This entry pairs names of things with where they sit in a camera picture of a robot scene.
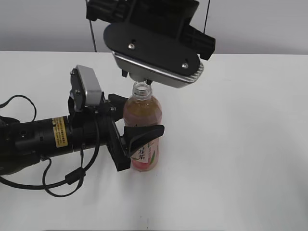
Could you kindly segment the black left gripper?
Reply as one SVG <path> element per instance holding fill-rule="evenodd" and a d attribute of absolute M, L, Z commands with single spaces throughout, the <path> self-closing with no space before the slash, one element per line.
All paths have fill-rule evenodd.
<path fill-rule="evenodd" d="M 100 147 L 106 146 L 118 172 L 130 169 L 131 160 L 129 158 L 147 143 L 163 136 L 165 132 L 163 125 L 125 126 L 123 138 L 127 147 L 126 154 L 115 122 L 123 118 L 127 100 L 128 98 L 116 94 L 109 94 L 108 100 L 102 96 L 92 114 L 95 138 L 92 161 L 96 160 Z"/>

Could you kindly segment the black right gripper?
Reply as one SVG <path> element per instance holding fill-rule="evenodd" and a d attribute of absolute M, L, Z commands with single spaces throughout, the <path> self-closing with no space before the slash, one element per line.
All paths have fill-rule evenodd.
<path fill-rule="evenodd" d="M 88 0 L 86 18 L 108 23 L 130 23 L 174 39 L 208 60 L 216 48 L 215 38 L 191 26 L 200 3 L 196 0 Z M 128 72 L 122 70 L 122 76 Z"/>

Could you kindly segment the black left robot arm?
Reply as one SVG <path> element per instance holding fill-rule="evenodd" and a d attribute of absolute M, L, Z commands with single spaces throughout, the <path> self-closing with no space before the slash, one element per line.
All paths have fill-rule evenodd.
<path fill-rule="evenodd" d="M 130 168 L 132 155 L 147 143 L 163 136 L 161 124 L 124 127 L 120 135 L 116 121 L 122 119 L 127 99 L 115 94 L 101 98 L 97 106 L 75 111 L 68 100 L 69 115 L 21 123 L 0 119 L 0 174 L 11 175 L 47 158 L 106 146 L 117 171 Z"/>

